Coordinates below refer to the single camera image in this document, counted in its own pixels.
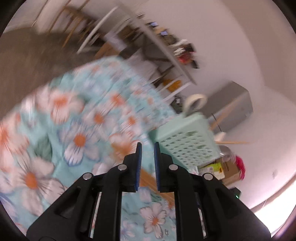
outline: wooden chair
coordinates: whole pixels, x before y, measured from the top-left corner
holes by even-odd
[[[73,6],[69,6],[69,3],[71,2],[71,0],[68,0],[68,2],[65,4],[65,6],[61,9],[61,11],[59,12],[58,16],[56,17],[56,19],[54,20],[54,22],[52,23],[51,27],[48,30],[48,33],[51,32],[51,30],[53,29],[54,25],[56,24],[57,20],[59,19],[59,17],[61,16],[62,13],[66,13],[68,16],[70,16],[70,20],[67,23],[64,32],[67,31],[67,29],[70,27],[70,25],[75,22],[73,28],[71,29],[70,33],[68,34],[62,48],[64,48],[66,46],[66,44],[68,43],[68,41],[70,40],[71,36],[73,35],[74,31],[76,30],[76,28],[79,26],[79,24],[83,21],[86,22],[86,28],[85,31],[82,33],[80,40],[81,41],[83,39],[83,37],[86,35],[86,33],[93,27],[94,23],[96,22],[96,19],[94,19],[93,17],[87,15],[86,13],[82,12],[82,9],[85,7],[85,5],[89,2],[90,0],[86,0],[79,8],[75,8]]]

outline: floral bedspread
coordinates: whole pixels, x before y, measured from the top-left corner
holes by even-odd
[[[18,228],[28,227],[85,172],[107,172],[174,116],[156,91],[121,59],[91,62],[54,79],[0,123],[0,201]],[[174,206],[147,187],[122,200],[121,240],[176,240]]]

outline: metal rivet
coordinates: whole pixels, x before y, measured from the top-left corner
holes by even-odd
[[[124,171],[126,168],[127,168],[127,166],[125,164],[120,164],[118,166],[118,169],[121,170],[121,171]]]
[[[84,180],[91,179],[91,177],[92,177],[92,174],[89,173],[89,172],[83,174],[83,179],[84,179]]]
[[[210,174],[210,173],[206,173],[206,174],[204,175],[204,179],[206,179],[206,180],[208,180],[208,181],[211,181],[211,180],[213,179],[213,175]]]
[[[170,170],[175,171],[178,169],[178,166],[176,164],[171,164],[168,166]]]

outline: roll of tape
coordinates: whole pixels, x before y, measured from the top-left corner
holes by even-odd
[[[203,94],[195,94],[187,97],[185,100],[185,103],[183,105],[183,113],[185,113],[186,116],[189,116],[193,114],[194,112],[197,112],[201,108],[205,106],[207,103],[207,97]]]

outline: mint green laundry basket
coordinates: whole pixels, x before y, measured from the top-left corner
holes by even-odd
[[[153,143],[159,142],[162,153],[171,155],[174,163],[186,169],[206,166],[220,157],[208,121],[199,112],[188,117],[180,114],[151,131],[149,137]]]

